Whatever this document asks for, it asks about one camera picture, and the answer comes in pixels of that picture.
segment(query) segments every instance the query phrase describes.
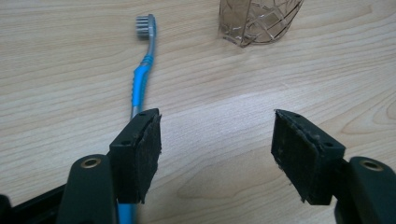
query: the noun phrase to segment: wood grain surface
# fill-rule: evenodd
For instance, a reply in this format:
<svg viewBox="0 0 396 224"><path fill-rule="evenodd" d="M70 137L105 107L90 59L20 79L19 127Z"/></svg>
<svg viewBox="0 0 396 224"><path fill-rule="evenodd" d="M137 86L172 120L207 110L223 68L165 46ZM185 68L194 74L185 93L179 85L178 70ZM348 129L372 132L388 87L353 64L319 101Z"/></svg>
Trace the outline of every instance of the wood grain surface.
<svg viewBox="0 0 396 224"><path fill-rule="evenodd" d="M219 1L0 1L0 190L14 205L105 154L128 122L132 71L158 50L145 108L163 114L139 223L334 223L302 203L270 153L274 109L304 115L396 169L396 2L305 0L271 45L218 37Z"/></svg>

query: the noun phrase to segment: toothbrush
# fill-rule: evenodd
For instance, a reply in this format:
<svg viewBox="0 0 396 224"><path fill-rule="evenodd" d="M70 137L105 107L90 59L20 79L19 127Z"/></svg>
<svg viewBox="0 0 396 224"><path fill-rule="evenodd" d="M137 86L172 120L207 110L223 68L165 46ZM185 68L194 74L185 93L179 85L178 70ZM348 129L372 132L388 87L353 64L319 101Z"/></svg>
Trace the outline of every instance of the toothbrush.
<svg viewBox="0 0 396 224"><path fill-rule="evenodd" d="M136 32L139 39L148 39L148 52L140 65L134 70L134 85L132 90L131 119L142 111L145 96L146 82L154 61L156 23L153 15L139 16L136 18Z"/></svg>
<svg viewBox="0 0 396 224"><path fill-rule="evenodd" d="M153 15L136 17L136 33L139 39L148 39L148 52L140 65L134 70L134 84L132 87L132 111L131 119L142 111L143 100L145 97L146 82L149 77L154 62L156 23ZM136 216L136 204L119 203L119 222L120 224L133 224Z"/></svg>

